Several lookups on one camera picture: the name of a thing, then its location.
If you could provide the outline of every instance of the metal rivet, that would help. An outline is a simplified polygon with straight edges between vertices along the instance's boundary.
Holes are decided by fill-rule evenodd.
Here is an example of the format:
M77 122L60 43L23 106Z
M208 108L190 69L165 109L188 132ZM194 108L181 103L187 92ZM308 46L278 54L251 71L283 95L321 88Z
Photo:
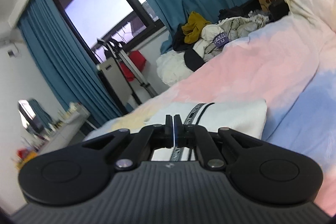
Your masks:
M224 166L224 161L220 160L220 159L212 159L208 161L208 165L211 168L219 168Z
M170 168L173 168L174 166L175 166L175 164L173 164L173 163L171 163L171 162L168 163L168 164L166 164L166 167L169 168L169 169L170 169Z
M118 166L119 168L127 168L127 167L131 167L133 165L133 162L129 159L121 159L121 160L117 160L115 165Z

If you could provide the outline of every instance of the bed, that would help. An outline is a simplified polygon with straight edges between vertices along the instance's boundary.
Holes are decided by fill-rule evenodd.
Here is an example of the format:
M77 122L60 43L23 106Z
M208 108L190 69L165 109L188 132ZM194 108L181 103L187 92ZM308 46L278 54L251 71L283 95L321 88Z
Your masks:
M136 132L172 102L263 99L261 139L314 159L325 174L316 203L336 214L330 202L336 185L336 0L286 2L288 16L230 42L186 80L88 138L119 128Z

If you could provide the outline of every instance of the screw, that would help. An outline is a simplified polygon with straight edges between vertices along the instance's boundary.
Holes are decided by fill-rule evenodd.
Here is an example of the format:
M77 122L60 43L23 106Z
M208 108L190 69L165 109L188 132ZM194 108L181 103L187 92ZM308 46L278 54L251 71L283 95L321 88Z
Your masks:
M195 128L195 126L193 124L187 124L187 125L185 125L185 130L187 132L193 132L194 128Z
M208 161L208 165L211 168L219 168L219 167L224 166L224 161L220 159L212 159Z
M175 164L173 164L173 163L171 163L171 162L168 163L168 164L166 164L166 167L169 168L169 169L170 169L170 168L173 168L174 166L175 166Z
M121 160L117 160L115 165L118 166L119 168L127 168L127 167L131 167L133 165L133 162L129 159L121 159Z

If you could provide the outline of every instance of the metal stand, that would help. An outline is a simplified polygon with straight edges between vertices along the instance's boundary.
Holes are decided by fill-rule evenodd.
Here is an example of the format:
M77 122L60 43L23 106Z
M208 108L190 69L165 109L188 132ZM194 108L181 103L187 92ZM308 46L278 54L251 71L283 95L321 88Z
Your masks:
M98 39L97 41L99 44L105 46L112 53L112 56L115 58L118 66L119 66L118 58L120 58L125 63L127 68L134 74L135 78L138 80L140 86L142 86L148 92L150 97L154 98L155 96L158 95L157 92L154 90L154 88L150 85L150 83L145 79L142 73L134 65L132 60L127 56L127 54L119 45L120 43L117 40L112 39L112 41L107 42L105 40Z

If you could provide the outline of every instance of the pillow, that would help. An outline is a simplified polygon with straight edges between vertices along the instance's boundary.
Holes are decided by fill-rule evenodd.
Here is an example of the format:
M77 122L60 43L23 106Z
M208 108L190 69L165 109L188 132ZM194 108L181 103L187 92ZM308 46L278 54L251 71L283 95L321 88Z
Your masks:
M336 32L336 0L285 0L294 15L322 28L322 22Z
M220 127L229 127L245 133L251 137L261 139L266 122L267 105L265 100L252 102L226 102L226 103L171 103L160 109L152 116L147 125L164 124L166 115L179 114L182 123L189 119L192 124L204 126L210 132L217 132Z

